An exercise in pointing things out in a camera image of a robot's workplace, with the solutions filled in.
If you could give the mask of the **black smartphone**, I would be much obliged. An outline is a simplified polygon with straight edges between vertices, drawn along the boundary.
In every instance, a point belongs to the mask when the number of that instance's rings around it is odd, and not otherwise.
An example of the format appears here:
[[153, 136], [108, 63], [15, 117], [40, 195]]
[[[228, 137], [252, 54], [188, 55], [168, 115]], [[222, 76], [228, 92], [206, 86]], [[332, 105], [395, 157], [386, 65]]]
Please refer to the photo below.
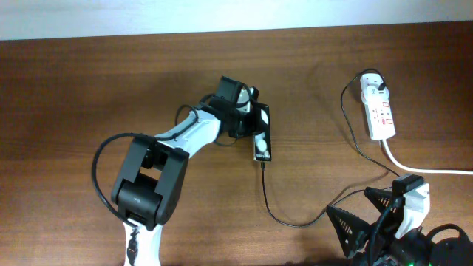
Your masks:
[[253, 135], [253, 159], [260, 162], [270, 162], [272, 151], [269, 106], [257, 103], [254, 110], [256, 129]]

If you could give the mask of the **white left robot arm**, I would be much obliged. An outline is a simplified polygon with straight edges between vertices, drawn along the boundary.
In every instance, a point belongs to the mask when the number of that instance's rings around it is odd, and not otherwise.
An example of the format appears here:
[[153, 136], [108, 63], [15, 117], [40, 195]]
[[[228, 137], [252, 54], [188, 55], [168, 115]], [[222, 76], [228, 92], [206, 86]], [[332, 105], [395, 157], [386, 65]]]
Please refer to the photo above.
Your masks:
[[125, 265], [158, 265], [160, 237], [183, 187], [189, 160], [227, 133], [253, 138], [255, 161], [269, 161], [270, 115], [258, 102], [259, 90], [221, 77], [214, 94], [190, 106], [188, 117], [155, 136], [134, 137], [111, 199], [125, 219]]

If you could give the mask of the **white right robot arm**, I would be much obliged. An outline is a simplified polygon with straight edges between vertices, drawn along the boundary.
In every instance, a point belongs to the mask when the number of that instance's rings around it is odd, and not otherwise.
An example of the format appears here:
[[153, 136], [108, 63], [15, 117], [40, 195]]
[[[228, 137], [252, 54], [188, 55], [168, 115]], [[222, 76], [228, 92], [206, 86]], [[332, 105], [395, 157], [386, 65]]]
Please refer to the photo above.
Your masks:
[[390, 191], [367, 187], [364, 196], [380, 213], [372, 224], [335, 206], [326, 208], [349, 265], [472, 264], [472, 240], [458, 225], [422, 232], [430, 211], [430, 187], [422, 176], [401, 176]]

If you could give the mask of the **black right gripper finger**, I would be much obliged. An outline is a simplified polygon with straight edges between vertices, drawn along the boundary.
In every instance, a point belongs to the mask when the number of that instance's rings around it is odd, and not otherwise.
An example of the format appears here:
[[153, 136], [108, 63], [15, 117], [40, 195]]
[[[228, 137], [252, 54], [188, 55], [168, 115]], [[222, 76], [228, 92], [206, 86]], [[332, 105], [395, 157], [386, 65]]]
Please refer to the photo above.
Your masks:
[[370, 224], [343, 209], [327, 206], [326, 213], [336, 230], [344, 255], [351, 259], [365, 246]]
[[366, 187], [364, 196], [380, 213], [383, 213], [392, 199], [392, 192], [384, 189]]

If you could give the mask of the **white power strip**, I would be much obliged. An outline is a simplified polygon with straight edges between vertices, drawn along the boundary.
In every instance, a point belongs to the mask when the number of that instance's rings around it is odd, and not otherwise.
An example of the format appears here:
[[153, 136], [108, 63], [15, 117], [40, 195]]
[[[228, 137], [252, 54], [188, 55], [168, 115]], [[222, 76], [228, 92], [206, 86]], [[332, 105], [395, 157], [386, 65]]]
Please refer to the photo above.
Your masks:
[[372, 140], [387, 140], [395, 135], [394, 120], [388, 100], [364, 101], [364, 107]]

